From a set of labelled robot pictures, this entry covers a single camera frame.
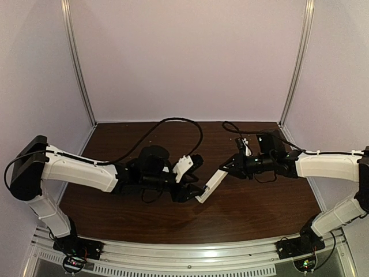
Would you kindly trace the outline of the white remote control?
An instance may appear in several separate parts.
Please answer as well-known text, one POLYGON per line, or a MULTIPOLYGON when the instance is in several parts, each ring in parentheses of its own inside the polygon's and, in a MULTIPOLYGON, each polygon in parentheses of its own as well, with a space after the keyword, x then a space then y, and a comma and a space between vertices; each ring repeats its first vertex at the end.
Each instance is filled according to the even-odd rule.
POLYGON ((195 197, 196 200, 199 203, 203 204, 210 197, 210 195, 217 189, 217 187, 221 184, 221 182, 227 175, 228 172, 217 170, 205 184, 205 186, 207 186, 208 189, 204 191, 202 196, 195 197))

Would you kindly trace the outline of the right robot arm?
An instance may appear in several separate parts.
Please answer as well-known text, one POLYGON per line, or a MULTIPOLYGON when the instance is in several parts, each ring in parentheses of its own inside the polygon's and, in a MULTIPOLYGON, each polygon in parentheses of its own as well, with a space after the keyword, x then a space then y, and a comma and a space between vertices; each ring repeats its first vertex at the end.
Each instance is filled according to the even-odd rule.
POLYGON ((345 179, 359 184, 354 196, 313 217, 300 231, 301 236, 323 237, 330 231, 368 214, 368 150, 352 152, 308 152, 298 147, 287 151, 288 141, 278 130, 256 134, 260 154, 246 155, 246 143, 237 138, 239 152, 220 169, 240 179, 273 172, 288 178, 345 179))

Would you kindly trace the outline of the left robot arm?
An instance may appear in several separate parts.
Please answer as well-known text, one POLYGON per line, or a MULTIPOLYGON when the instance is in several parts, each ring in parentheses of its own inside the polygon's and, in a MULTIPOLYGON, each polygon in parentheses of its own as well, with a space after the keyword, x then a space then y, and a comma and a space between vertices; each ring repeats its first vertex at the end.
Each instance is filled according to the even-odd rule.
POLYGON ((44 181, 74 183, 112 194, 168 192, 176 203, 201 196, 205 190, 195 185, 198 180, 192 173, 202 165, 202 157, 185 155, 175 165, 169 157, 165 148, 151 145, 127 163, 103 162, 64 152, 50 145, 47 137, 38 135, 8 164, 12 176, 4 183, 12 196, 27 203, 56 238, 65 238, 76 235, 73 221, 47 193, 44 181))

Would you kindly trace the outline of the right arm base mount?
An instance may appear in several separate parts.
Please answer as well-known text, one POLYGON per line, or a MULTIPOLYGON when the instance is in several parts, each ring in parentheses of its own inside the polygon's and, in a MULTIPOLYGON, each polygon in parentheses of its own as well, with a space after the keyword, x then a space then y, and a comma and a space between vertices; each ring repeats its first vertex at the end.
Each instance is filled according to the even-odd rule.
POLYGON ((279 259, 296 258, 293 265, 304 274, 315 270, 318 264, 317 251, 324 248, 323 239, 311 229, 302 230, 296 238, 284 237, 276 242, 279 259))

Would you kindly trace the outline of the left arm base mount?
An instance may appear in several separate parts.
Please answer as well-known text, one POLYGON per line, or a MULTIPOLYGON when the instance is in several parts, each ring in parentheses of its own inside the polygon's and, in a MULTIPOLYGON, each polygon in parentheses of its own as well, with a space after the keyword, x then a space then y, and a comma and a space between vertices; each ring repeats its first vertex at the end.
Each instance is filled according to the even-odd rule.
POLYGON ((100 241, 80 238, 73 228, 65 237, 56 237, 49 229, 49 237, 54 242, 53 249, 65 255, 62 267, 67 274, 72 276, 84 269, 88 259, 99 260, 104 246, 100 241))

